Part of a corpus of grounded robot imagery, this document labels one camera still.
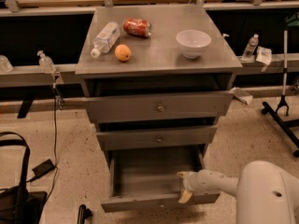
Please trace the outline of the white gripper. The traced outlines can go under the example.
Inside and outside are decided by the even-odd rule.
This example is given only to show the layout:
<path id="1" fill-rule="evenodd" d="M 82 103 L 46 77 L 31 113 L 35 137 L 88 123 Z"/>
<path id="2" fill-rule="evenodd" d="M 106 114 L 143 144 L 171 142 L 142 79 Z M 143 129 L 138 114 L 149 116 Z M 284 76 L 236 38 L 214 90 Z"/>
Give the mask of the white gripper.
<path id="1" fill-rule="evenodd" d="M 192 197 L 192 192 L 201 191 L 203 188 L 200 184 L 199 172 L 177 172 L 179 178 L 183 178 L 183 187 L 178 199 L 179 203 L 187 203 Z"/>

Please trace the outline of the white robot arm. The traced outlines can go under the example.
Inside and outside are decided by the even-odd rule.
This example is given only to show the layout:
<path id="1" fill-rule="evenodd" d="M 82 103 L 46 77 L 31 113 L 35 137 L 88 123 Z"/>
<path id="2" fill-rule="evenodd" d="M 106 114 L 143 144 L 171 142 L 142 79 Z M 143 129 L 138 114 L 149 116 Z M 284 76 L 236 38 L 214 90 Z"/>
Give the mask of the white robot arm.
<path id="1" fill-rule="evenodd" d="M 298 224 L 299 180 L 267 161 L 248 163 L 239 177 L 207 169 L 178 172 L 186 203 L 194 193 L 219 190 L 236 199 L 236 224 Z"/>

